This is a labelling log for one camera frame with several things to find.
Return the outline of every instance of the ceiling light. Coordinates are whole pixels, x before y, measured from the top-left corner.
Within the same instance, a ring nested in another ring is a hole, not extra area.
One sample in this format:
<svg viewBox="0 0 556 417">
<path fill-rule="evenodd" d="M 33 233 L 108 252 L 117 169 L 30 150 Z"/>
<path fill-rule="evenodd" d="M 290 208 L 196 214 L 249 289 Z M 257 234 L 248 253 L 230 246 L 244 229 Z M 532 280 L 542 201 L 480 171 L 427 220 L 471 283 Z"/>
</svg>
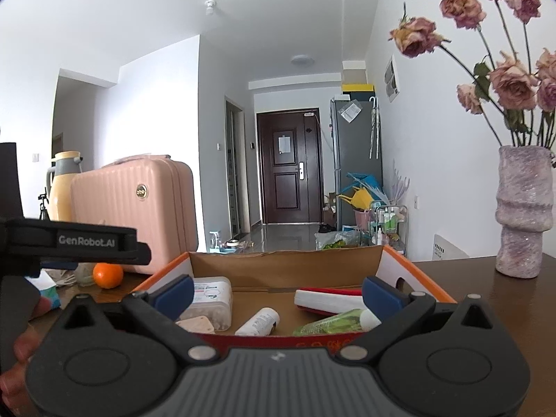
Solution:
<svg viewBox="0 0 556 417">
<path fill-rule="evenodd" d="M 207 7 L 207 11 L 206 11 L 207 15 L 214 14 L 214 8 L 216 7 L 216 2 L 214 0 L 205 1 L 205 6 Z"/>
<path fill-rule="evenodd" d="M 309 55 L 295 55 L 293 58 L 291 58 L 291 63 L 293 65 L 308 67 L 310 65 L 313 65 L 313 63 L 315 63 L 315 60 Z"/>
</svg>

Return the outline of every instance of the tiled floor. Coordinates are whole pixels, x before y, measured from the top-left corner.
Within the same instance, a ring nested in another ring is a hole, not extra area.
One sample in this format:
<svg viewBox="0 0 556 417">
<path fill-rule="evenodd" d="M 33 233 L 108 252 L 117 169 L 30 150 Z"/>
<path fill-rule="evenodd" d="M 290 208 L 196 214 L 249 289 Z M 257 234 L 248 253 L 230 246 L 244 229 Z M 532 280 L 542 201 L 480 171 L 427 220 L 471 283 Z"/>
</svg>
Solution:
<svg viewBox="0 0 556 417">
<path fill-rule="evenodd" d="M 318 224 L 262 224 L 245 238 L 255 243 L 248 252 L 314 251 Z"/>
</svg>

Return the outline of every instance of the gray refrigerator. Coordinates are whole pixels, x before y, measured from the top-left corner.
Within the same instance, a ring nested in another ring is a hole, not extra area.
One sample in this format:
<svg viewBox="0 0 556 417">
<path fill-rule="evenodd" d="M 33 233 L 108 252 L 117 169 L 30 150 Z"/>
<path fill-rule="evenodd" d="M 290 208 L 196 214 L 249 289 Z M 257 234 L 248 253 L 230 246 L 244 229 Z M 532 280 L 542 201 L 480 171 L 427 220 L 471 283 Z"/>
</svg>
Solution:
<svg viewBox="0 0 556 417">
<path fill-rule="evenodd" d="M 382 135 L 379 131 L 380 143 L 377 145 L 376 133 L 372 136 L 373 104 L 369 101 L 359 101 L 362 111 L 348 122 L 339 113 L 347 101 L 330 102 L 330 117 L 332 118 L 332 138 L 334 144 L 334 170 L 336 181 L 336 195 L 351 185 L 354 180 L 349 178 L 349 172 L 356 174 L 373 175 L 383 185 L 383 166 L 382 166 Z M 353 208 L 343 200 L 336 199 L 336 229 L 341 230 L 342 226 L 354 226 L 355 214 Z"/>
</svg>

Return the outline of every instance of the human hand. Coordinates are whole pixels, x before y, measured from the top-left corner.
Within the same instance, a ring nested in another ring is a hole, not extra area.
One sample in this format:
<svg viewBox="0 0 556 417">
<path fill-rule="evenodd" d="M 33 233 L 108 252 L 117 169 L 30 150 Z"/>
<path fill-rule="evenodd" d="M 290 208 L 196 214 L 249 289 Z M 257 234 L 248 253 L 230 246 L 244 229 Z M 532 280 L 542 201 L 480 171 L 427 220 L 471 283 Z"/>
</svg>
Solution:
<svg viewBox="0 0 556 417">
<path fill-rule="evenodd" d="M 35 306 L 32 318 L 41 316 L 51 308 L 49 299 L 42 297 Z M 8 371 L 0 375 L 0 389 L 2 390 L 2 401 L 16 415 L 33 415 L 36 411 L 29 394 L 25 388 L 25 370 L 33 353 L 41 343 L 41 338 L 31 326 L 23 334 L 16 338 L 13 351 L 17 363 Z"/>
</svg>

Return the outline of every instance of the orange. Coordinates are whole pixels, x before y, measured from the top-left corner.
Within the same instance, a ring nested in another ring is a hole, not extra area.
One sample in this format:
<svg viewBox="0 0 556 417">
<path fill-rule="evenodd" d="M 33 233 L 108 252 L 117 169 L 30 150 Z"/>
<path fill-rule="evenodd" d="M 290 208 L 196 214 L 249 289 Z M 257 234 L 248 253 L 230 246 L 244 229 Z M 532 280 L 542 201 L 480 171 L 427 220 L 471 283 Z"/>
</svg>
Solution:
<svg viewBox="0 0 556 417">
<path fill-rule="evenodd" d="M 101 288 L 117 287 L 123 280 L 123 268 L 112 263 L 97 263 L 93 268 L 93 279 Z"/>
</svg>

